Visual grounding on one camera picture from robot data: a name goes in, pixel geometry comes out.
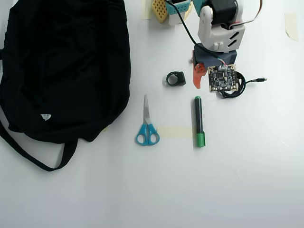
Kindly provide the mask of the dark navy gripper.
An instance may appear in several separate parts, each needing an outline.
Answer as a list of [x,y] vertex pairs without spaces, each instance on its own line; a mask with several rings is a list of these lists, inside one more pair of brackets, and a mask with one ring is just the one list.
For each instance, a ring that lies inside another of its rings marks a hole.
[[220,66],[222,62],[217,59],[219,57],[227,65],[234,64],[237,58],[237,51],[230,51],[228,53],[212,52],[216,57],[203,51],[201,48],[202,44],[194,46],[192,53],[193,62],[193,84],[197,89],[201,88],[200,82],[203,76],[206,75],[206,69],[212,66]]

